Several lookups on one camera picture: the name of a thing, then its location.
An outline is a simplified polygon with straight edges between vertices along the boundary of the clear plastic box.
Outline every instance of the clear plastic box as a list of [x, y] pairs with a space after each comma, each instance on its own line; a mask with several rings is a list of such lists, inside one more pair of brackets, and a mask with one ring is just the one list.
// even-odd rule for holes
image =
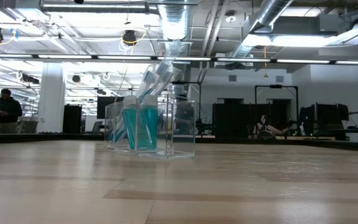
[[[134, 134], [125, 126], [123, 102], [106, 107], [104, 132], [106, 147], [115, 152], [160, 159], [195, 156], [196, 103], [194, 100], [171, 94], [158, 96], [158, 115], [155, 117], [157, 120], [152, 120], [152, 128], [148, 123], [150, 120], [145, 119], [142, 112], [144, 99], [138, 98], [136, 105], [136, 113], [133, 116]], [[145, 130], [149, 134], [147, 139], [152, 143], [149, 147], [144, 147]]]

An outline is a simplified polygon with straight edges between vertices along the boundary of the ceiling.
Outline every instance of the ceiling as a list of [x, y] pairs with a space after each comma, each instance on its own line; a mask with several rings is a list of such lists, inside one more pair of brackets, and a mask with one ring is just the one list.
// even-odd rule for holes
[[[71, 1], [55, 0], [54, 3]], [[228, 53], [234, 50], [242, 41], [241, 28], [246, 15], [259, 10], [261, 1], [231, 1], [227, 10], [233, 10], [236, 21], [222, 21], [218, 33], [219, 40], [213, 46], [212, 54]], [[191, 43], [190, 55], [199, 56], [206, 35], [206, 25], [211, 14], [213, 2], [198, 1], [198, 5], [191, 10], [191, 26], [188, 42]], [[294, 1], [282, 16], [316, 17], [327, 10], [330, 14], [337, 14], [345, 10], [358, 9], [358, 0], [353, 1]], [[14, 20], [0, 11], [0, 27], [4, 35], [4, 45], [0, 45], [0, 53], [22, 54], [97, 54], [97, 55], [163, 55], [165, 46], [161, 30], [160, 18], [154, 14], [98, 14], [78, 12], [50, 12], [47, 13], [44, 24], [29, 25], [21, 20]], [[12, 30], [17, 31], [17, 38], [12, 38]], [[125, 30], [135, 30], [135, 35], [141, 39], [132, 49], [121, 45], [121, 35]], [[251, 51], [254, 57], [274, 58], [319, 58], [333, 56], [342, 58], [351, 56], [358, 59], [358, 47], [342, 48], [313, 48], [313, 47], [277, 47], [267, 46], [265, 49], [254, 48]], [[89, 99], [95, 99], [99, 94], [96, 90], [70, 90], [76, 87], [118, 88], [119, 93], [106, 90], [106, 95], [126, 96], [131, 94], [128, 88], [137, 88], [142, 80], [142, 74], [148, 64], [127, 63], [77, 63], [66, 62], [65, 70], [68, 74], [66, 94], [67, 103], [80, 103], [84, 108], [94, 106]], [[39, 99], [38, 88], [19, 88], [28, 83], [20, 81], [21, 74], [30, 75], [41, 80], [42, 62], [18, 62], [0, 60], [0, 85], [15, 86], [14, 93], [23, 100]], [[79, 75], [86, 80], [74, 83], [72, 77]]]

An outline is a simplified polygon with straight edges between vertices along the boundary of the wooden table surface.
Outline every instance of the wooden table surface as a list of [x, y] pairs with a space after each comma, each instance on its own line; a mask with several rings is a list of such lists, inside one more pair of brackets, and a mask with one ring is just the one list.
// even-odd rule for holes
[[358, 223], [358, 152], [198, 144], [194, 159], [93, 141], [0, 144], [0, 223]]

